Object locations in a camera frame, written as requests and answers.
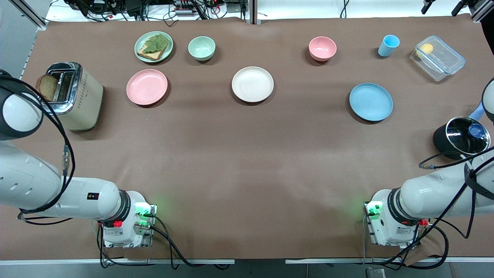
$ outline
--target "clear food container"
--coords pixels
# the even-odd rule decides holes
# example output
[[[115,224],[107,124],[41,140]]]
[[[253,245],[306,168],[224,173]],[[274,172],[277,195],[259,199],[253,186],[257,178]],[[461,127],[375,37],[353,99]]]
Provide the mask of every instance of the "clear food container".
[[[465,65],[465,59],[437,36],[430,36],[417,44],[410,59],[435,81],[455,74]]]

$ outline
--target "white plate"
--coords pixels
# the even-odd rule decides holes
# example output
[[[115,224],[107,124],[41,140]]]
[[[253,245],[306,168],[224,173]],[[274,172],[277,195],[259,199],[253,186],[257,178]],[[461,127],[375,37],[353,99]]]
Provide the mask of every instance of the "white plate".
[[[273,91],[273,77],[260,67],[247,67],[239,70],[232,80],[235,95],[247,102],[265,100]]]

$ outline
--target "toast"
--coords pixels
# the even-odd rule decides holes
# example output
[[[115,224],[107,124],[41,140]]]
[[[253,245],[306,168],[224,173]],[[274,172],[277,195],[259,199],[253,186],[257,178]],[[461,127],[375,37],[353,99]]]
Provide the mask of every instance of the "toast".
[[[144,57],[146,59],[149,59],[149,60],[153,60],[153,61],[158,61],[161,58],[161,55],[163,55],[163,52],[165,51],[163,49],[161,51],[156,51],[156,52],[152,52],[152,53],[144,53],[143,51],[146,48],[147,48],[147,46],[146,46],[146,44],[144,44],[144,46],[141,47],[141,49],[139,49],[139,51],[137,52],[137,55]]]
[[[49,75],[42,75],[36,82],[36,90],[38,90],[47,101],[53,101],[55,91],[57,90],[58,80]]]

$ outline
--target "gray floor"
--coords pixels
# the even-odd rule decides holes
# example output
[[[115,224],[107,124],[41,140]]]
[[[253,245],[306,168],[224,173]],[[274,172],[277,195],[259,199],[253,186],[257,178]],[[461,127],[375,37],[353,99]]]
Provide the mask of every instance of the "gray floor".
[[[41,16],[48,11],[50,0],[27,1]],[[19,77],[28,58],[36,37],[36,27],[14,8],[8,0],[0,0],[3,10],[3,25],[0,28],[0,68],[7,70],[14,77]],[[311,278],[364,278],[368,266],[337,264],[310,265]],[[444,264],[440,268],[428,271],[401,269],[398,272],[386,270],[388,278],[492,278],[493,263],[454,263]],[[0,278],[95,278],[95,277],[176,277],[176,278],[223,278],[223,277],[306,277],[306,265],[286,265],[284,260],[237,260],[226,271],[219,271],[213,266],[188,268],[181,266],[173,271],[170,265],[151,267],[120,267],[102,269],[98,264],[63,264],[63,265],[0,265]]]

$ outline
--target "black strap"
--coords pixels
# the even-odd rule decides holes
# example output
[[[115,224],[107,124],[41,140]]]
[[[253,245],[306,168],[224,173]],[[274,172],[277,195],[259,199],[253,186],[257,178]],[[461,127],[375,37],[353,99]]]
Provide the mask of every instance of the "black strap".
[[[494,200],[494,193],[490,192],[489,190],[485,189],[482,185],[477,183],[477,175],[473,174],[472,169],[468,169],[468,166],[465,163],[465,183],[475,192],[478,193],[485,198],[488,198],[490,200]]]

